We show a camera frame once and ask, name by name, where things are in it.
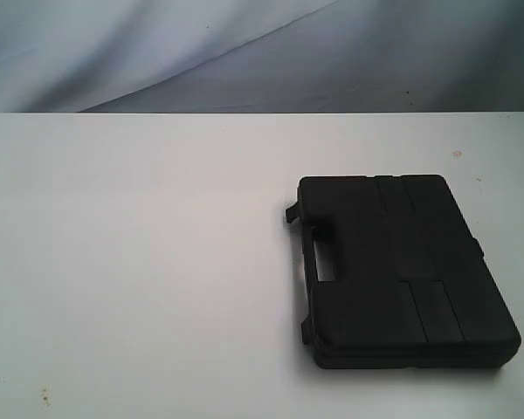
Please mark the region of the white backdrop cloth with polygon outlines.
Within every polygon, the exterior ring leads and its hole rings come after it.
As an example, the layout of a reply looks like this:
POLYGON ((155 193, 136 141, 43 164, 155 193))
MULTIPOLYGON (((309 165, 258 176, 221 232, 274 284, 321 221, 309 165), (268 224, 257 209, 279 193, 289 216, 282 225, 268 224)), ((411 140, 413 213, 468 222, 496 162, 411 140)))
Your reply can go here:
POLYGON ((0 1, 0 113, 524 111, 524 1, 0 1))

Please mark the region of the black plastic tool case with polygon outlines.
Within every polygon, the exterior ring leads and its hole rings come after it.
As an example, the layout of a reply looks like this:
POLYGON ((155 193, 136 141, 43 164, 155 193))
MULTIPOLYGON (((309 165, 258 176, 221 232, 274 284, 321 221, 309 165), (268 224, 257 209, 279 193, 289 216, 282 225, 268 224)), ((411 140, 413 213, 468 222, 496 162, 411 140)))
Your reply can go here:
POLYGON ((305 176, 304 344, 326 369, 499 368, 521 334, 441 175, 305 176))

